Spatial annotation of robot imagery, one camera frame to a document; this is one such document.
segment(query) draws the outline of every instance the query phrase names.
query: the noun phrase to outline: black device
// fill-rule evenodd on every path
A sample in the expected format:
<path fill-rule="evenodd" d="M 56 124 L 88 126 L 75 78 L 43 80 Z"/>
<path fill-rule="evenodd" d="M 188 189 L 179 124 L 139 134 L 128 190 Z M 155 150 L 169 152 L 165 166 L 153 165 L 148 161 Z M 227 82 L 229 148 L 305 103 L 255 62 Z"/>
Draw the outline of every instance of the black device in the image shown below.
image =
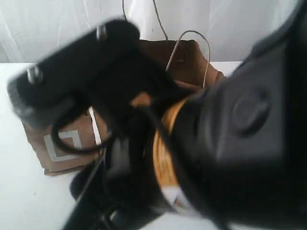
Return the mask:
<path fill-rule="evenodd" d="M 60 148 L 106 148 L 73 180 L 77 204 L 63 229 L 136 229 L 166 211 L 210 218 L 222 230 L 235 222 L 307 229 L 307 2 L 230 78 L 200 93 L 176 86 L 138 40 L 134 25 L 110 21 L 9 82 L 16 114 L 32 127 L 53 125 Z M 141 92 L 150 106 L 131 106 Z M 112 136 L 73 149 L 58 130 L 89 106 Z M 154 159 L 162 154 L 180 195 L 173 201 Z"/>

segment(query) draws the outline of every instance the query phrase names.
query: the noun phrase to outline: white wall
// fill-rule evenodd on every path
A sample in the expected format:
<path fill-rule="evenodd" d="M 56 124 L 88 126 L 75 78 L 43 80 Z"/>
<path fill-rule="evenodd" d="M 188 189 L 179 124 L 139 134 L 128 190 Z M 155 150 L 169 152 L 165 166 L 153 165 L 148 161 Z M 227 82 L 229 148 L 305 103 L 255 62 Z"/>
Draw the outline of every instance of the white wall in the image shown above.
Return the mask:
<path fill-rule="evenodd" d="M 196 29 L 208 39 L 212 61 L 242 60 L 252 44 L 277 28 L 298 0 L 156 0 L 170 39 Z M 152 0 L 126 0 L 142 38 L 164 36 Z M 1 0 L 0 62 L 33 62 L 95 25 L 121 17 L 121 0 Z M 206 55 L 204 43 L 196 39 Z"/>

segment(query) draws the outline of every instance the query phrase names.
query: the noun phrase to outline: white table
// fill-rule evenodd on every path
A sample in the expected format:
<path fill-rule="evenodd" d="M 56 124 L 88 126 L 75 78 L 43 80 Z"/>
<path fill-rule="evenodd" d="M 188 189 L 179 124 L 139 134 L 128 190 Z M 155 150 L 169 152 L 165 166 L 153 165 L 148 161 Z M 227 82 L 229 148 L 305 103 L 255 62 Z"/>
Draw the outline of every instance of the white table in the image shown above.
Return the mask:
<path fill-rule="evenodd" d="M 213 62 L 229 75 L 239 62 Z M 7 99 L 7 80 L 30 64 L 0 64 L 0 228 L 3 230 L 60 230 L 74 200 L 69 184 L 75 173 L 44 176 L 20 120 Z M 211 222 L 164 215 L 146 230 L 213 230 Z"/>

